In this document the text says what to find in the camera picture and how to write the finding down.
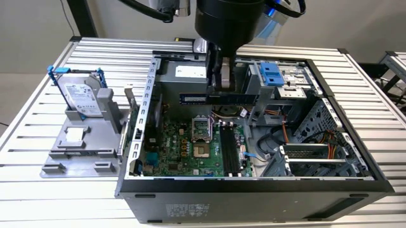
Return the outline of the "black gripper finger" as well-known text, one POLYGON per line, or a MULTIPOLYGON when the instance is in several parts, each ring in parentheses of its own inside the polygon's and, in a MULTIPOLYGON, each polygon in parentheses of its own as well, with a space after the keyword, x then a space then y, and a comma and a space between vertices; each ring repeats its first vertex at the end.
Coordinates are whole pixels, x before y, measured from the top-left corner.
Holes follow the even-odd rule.
POLYGON ((226 56, 220 47, 208 44, 206 54, 206 102, 211 105, 231 105, 235 92, 235 55, 226 56))

